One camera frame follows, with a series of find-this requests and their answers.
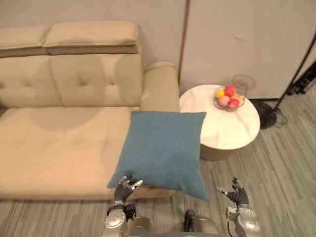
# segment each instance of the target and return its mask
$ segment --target round side table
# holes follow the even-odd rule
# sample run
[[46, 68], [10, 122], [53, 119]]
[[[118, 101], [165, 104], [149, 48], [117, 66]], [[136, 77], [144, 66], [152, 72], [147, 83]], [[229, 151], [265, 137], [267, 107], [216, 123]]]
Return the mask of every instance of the round side table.
[[206, 160], [228, 158], [252, 142], [260, 130], [259, 115], [248, 99], [234, 112], [213, 105], [218, 87], [196, 86], [180, 97], [181, 112], [206, 112], [200, 136], [200, 157]]

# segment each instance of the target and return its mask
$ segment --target black lamp stand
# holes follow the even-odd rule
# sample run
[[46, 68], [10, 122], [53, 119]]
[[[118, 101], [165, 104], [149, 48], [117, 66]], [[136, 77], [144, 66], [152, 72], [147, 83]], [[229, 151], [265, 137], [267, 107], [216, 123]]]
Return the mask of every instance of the black lamp stand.
[[279, 113], [280, 109], [278, 108], [282, 100], [284, 99], [285, 95], [288, 93], [289, 88], [292, 86], [293, 82], [295, 81], [297, 75], [299, 74], [300, 70], [302, 69], [302, 66], [304, 65], [306, 59], [308, 58], [313, 45], [315, 44], [316, 41], [316, 31], [314, 34], [314, 38], [311, 41], [311, 44], [300, 64], [298, 67], [294, 77], [292, 78], [291, 82], [289, 83], [288, 87], [286, 88], [285, 92], [282, 94], [282, 96], [278, 99], [277, 104], [272, 108], [270, 105], [266, 104], [263, 101], [253, 101], [253, 105], [258, 111], [259, 117], [260, 117], [260, 128], [261, 129], [266, 129], [269, 128], [277, 122], [277, 113]]

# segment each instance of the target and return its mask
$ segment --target side table base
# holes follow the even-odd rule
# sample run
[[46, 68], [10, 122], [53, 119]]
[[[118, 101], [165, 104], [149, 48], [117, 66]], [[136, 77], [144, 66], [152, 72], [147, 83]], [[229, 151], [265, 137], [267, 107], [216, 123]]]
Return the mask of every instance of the side table base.
[[220, 150], [201, 144], [199, 148], [199, 156], [205, 160], [221, 160], [229, 158], [231, 155], [240, 151], [242, 148], [233, 150]]

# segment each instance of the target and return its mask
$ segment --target robotic arm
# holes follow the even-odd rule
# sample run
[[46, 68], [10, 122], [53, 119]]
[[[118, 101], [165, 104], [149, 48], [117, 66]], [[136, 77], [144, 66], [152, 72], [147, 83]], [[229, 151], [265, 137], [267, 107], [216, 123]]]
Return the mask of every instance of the robotic arm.
[[125, 205], [125, 201], [142, 184], [143, 180], [132, 182], [131, 177], [127, 176], [119, 180], [114, 192], [113, 205], [108, 209], [103, 237], [124, 237], [127, 221], [136, 216], [135, 205]]
[[227, 207], [226, 218], [227, 228], [229, 231], [229, 221], [235, 224], [235, 232], [238, 237], [261, 237], [260, 226], [258, 223], [257, 215], [249, 208], [249, 199], [245, 189], [240, 186], [239, 180], [234, 177], [233, 179], [234, 192], [227, 192], [222, 188], [217, 188], [221, 193], [226, 195], [231, 201], [236, 203], [237, 207]]

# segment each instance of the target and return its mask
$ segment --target gray wood floor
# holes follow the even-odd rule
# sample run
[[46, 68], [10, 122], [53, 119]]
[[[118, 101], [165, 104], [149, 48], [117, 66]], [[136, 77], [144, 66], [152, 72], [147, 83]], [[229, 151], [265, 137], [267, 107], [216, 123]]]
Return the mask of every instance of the gray wood floor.
[[[166, 199], [136, 201], [139, 215], [153, 221], [154, 232], [180, 231], [184, 213], [214, 220], [228, 236], [225, 209], [229, 200], [215, 192], [230, 189], [238, 177], [249, 194], [267, 237], [316, 236], [316, 87], [306, 95], [286, 97], [288, 118], [282, 128], [260, 131], [256, 140], [234, 157], [201, 160], [211, 201], [177, 193]], [[108, 201], [0, 201], [0, 236], [100, 236]]]

